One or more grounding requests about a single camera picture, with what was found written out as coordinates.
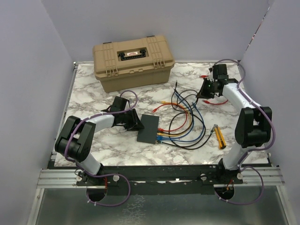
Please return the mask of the dark grey network switch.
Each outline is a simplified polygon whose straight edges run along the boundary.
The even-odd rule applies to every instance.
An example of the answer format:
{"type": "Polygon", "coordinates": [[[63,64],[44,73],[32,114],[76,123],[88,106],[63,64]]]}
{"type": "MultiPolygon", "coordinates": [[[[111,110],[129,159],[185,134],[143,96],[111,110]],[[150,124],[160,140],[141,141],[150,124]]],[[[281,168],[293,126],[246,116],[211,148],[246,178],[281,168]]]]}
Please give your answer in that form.
{"type": "Polygon", "coordinates": [[[141,123],[144,129],[138,131],[137,141],[141,143],[155,144],[158,132],[159,116],[143,114],[141,123]]]}

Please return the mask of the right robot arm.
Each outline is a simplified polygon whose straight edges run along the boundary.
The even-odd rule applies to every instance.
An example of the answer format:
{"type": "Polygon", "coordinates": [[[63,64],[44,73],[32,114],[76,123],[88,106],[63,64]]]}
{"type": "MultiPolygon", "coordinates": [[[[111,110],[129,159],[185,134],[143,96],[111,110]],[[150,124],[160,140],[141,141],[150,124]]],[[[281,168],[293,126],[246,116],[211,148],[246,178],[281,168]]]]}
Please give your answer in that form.
{"type": "Polygon", "coordinates": [[[218,163],[215,177],[226,183],[240,173],[240,166],[252,151],[263,150],[262,145],[275,135],[271,124],[270,107],[256,103],[235,78],[229,78],[226,64],[214,64],[203,79],[196,98],[225,97],[239,113],[234,131],[235,143],[218,163]]]}

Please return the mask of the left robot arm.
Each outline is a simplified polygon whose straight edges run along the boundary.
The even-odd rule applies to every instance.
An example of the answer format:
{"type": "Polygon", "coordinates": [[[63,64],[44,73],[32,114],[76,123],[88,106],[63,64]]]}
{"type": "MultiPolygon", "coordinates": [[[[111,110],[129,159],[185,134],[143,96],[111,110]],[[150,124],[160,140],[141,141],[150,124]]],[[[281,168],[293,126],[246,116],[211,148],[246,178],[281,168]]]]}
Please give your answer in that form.
{"type": "Polygon", "coordinates": [[[104,178],[103,165],[90,152],[94,134],[116,126],[127,131],[144,129],[136,110],[126,109],[128,104],[128,99],[116,96],[112,105],[97,115],[85,119],[69,116],[57,138],[55,151],[84,170],[93,185],[100,184],[104,178]]]}

